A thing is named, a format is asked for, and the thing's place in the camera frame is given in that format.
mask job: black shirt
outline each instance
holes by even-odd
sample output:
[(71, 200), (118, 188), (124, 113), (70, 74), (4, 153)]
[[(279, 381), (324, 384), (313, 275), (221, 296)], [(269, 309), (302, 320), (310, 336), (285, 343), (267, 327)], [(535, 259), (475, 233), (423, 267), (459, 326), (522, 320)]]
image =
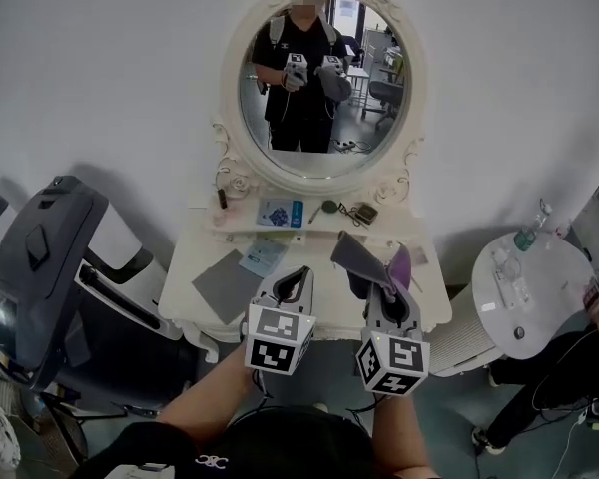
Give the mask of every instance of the black shirt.
[[(349, 420), (313, 409), (271, 409), (230, 426), (203, 449), (175, 427), (132, 424), (72, 478), (117, 479), (124, 477), (121, 465), (146, 464), (173, 467), (176, 479), (386, 477), (373, 464), (370, 438)], [(114, 470), (119, 475), (109, 476)]]
[(294, 93), (287, 92), (280, 85), (272, 86), (265, 119), (270, 123), (278, 123), (282, 116), (285, 119), (323, 119), (328, 114), (332, 115), (334, 104), (325, 96), (321, 81), (314, 71), (321, 66), (325, 55), (335, 55), (341, 59), (346, 56), (346, 46), (341, 34), (335, 30), (337, 39), (331, 51), (328, 36), (318, 17), (307, 31), (303, 31), (286, 16), (282, 36), (275, 47), (271, 44), (270, 30), (269, 22), (258, 33), (253, 50), (253, 63), (281, 71), (287, 64), (289, 53), (301, 53), (308, 62), (308, 84)]

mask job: ornate mirror frame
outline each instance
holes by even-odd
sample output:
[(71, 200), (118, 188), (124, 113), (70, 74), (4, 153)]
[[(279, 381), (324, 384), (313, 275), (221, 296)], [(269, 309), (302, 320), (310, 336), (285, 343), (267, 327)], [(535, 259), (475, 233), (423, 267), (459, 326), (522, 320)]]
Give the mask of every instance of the ornate mirror frame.
[(216, 185), (233, 199), (253, 191), (277, 187), (307, 196), (364, 192), (379, 204), (407, 206), (410, 171), (423, 142), (422, 120), (427, 97), (427, 72), (414, 27), (393, 0), (358, 0), (377, 11), (388, 23), (402, 48), (406, 65), (406, 104), (374, 158), (360, 169), (332, 178), (304, 178), (285, 171), (261, 151), (251, 137), (240, 102), (244, 55), (251, 41), (271, 16), (291, 0), (261, 0), (242, 20), (233, 35), (222, 69), (220, 116), (213, 121), (215, 140), (222, 144)]

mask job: black pants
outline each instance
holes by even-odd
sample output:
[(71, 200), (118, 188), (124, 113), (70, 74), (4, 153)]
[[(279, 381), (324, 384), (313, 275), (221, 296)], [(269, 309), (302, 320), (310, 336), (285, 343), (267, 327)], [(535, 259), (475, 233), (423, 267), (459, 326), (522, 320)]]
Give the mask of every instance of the black pants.
[(307, 119), (286, 116), (280, 123), (270, 123), (271, 148), (295, 151), (301, 144), (303, 153), (327, 153), (332, 134), (332, 119)]
[(524, 385), (486, 431), (494, 447), (505, 447), (539, 415), (532, 405), (533, 395), (535, 407), (543, 409), (599, 396), (599, 334), (596, 331), (566, 333), (550, 341), (541, 353), (529, 360), (497, 360), (490, 370), (496, 383)]

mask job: bottle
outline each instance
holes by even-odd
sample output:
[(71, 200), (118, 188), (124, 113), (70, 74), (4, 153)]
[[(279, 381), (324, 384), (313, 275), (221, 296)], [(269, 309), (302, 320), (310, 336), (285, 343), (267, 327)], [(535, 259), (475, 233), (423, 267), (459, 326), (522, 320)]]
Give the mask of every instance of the bottle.
[(515, 245), (521, 251), (527, 251), (535, 243), (537, 233), (552, 213), (552, 208), (549, 204), (544, 203), (543, 199), (539, 201), (539, 208), (541, 208), (541, 212), (537, 214), (532, 225), (522, 227), (513, 239)]

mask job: white logo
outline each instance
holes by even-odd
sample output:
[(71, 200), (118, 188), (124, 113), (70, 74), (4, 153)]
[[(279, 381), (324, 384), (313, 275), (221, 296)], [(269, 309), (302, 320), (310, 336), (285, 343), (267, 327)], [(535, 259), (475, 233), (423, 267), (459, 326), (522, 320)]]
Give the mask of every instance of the white logo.
[(220, 466), (221, 461), (224, 461), (225, 464), (229, 463), (229, 460), (227, 458), (221, 458), (219, 456), (207, 456), (206, 454), (202, 454), (199, 458), (196, 458), (196, 463), (199, 463), (200, 465), (224, 470), (227, 467)]

